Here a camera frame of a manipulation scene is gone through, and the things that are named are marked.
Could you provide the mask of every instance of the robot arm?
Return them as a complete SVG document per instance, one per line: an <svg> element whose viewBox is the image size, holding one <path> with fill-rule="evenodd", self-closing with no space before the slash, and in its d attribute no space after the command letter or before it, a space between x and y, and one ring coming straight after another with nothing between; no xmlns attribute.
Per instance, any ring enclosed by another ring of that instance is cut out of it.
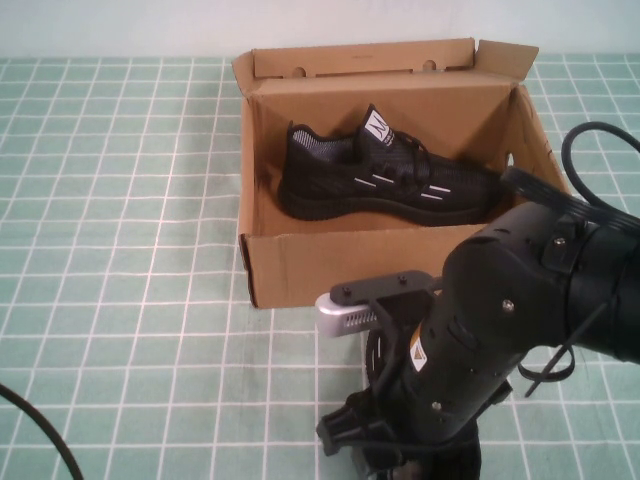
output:
<svg viewBox="0 0 640 480"><path fill-rule="evenodd" d="M525 203L456 247L442 279L404 272L318 299L321 331L370 330L370 387L322 418L325 453L353 447L362 478L417 462L422 479L477 479L476 419L508 396L529 350L572 355L564 372L520 367L532 389L571 373L572 345L640 363L640 237L586 221L602 215L592 208Z"/></svg>

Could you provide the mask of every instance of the shoebox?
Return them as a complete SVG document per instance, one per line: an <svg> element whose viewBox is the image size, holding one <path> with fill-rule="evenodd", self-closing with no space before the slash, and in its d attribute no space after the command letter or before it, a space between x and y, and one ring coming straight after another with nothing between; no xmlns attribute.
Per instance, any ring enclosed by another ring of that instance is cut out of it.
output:
<svg viewBox="0 0 640 480"><path fill-rule="evenodd" d="M566 184L527 89L531 46L472 38L259 49L233 63L242 102L239 244L258 308L313 305L341 282L418 269L441 273L447 255L484 224L423 227L381 213L304 221L277 188L290 122L348 135L374 104L389 126L433 153L497 172L523 168ZM487 218L522 199L508 197Z"/></svg>

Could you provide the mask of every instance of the table surface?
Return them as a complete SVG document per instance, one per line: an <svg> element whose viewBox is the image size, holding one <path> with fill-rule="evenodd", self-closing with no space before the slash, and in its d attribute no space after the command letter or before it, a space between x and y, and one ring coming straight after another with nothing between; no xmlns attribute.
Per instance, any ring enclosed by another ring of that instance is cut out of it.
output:
<svg viewBox="0 0 640 480"><path fill-rule="evenodd" d="M600 119L640 135L640 55L540 55L526 85L556 154ZM87 479L350 479L318 416L363 386L362 337L253 310L236 248L240 93L222 58L0 60L0 382ZM577 142L578 170L640 215L640 158ZM540 367L548 349L526 364ZM640 368L574 375L481 419L483 479L640 477ZM0 479L66 479L0 404Z"/></svg>

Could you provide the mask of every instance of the wire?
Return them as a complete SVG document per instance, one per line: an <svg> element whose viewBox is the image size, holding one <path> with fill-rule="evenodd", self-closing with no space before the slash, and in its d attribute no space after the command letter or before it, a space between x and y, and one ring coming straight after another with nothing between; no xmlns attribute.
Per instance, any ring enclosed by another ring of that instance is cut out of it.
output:
<svg viewBox="0 0 640 480"><path fill-rule="evenodd" d="M26 413L31 420L33 420L44 432L44 434L49 437L53 446L56 447L62 460L67 465L69 469L69 473L71 473L71 478L73 480L84 480L82 476L82 472L80 471L80 467L78 466L78 462L73 457L71 450L64 442L58 431L55 429L53 425L47 420L42 413L40 413L33 405L31 405L28 401L18 395L16 392L11 390L8 387L5 387L0 383L0 396L4 397L9 402L13 403L16 407Z"/></svg>
<svg viewBox="0 0 640 480"><path fill-rule="evenodd" d="M640 153L640 142L614 125L604 122L586 122L572 128L562 142L562 165L571 184L588 203L561 192L540 178L517 167L508 167L502 175L502 181L516 193L554 211L579 217L602 227L613 228L634 237L640 237L640 220L598 198L576 172L571 157L571 147L580 134L588 131L602 131L615 135Z"/></svg>
<svg viewBox="0 0 640 480"><path fill-rule="evenodd" d="M558 356L558 353L560 353L560 351L562 353L560 354L560 356L556 361L555 358L556 356ZM571 363L569 363L569 366L567 368L563 368L559 372L552 372L551 370L556 366L556 364L560 361L560 358L562 358L566 352L569 352L569 354L571 355ZM520 375L522 375L523 378L526 378L527 380L531 380L532 382L537 382L531 386L529 391L527 391L528 395L525 394L525 398L530 397L540 383L562 382L573 374L573 371L576 369L576 355L575 355L575 352L573 351L573 348L571 346L567 346L566 350L561 349L558 351L558 353L554 355L552 361L549 361L547 365L545 365L545 369L542 372L534 372L533 370L529 370L528 368L526 368L521 363L518 364L518 371L520 372Z"/></svg>

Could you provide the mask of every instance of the warning label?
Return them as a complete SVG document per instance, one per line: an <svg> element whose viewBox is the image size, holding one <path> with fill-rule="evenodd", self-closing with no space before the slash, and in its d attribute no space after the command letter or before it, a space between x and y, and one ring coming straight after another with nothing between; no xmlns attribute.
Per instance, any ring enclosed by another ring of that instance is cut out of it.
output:
<svg viewBox="0 0 640 480"><path fill-rule="evenodd" d="M411 355L413 368L415 368L416 371L419 372L427 364L427 354L424 353L422 342L420 341L420 326L416 329L416 331L413 333L413 336L411 337L411 348L409 352Z"/></svg>

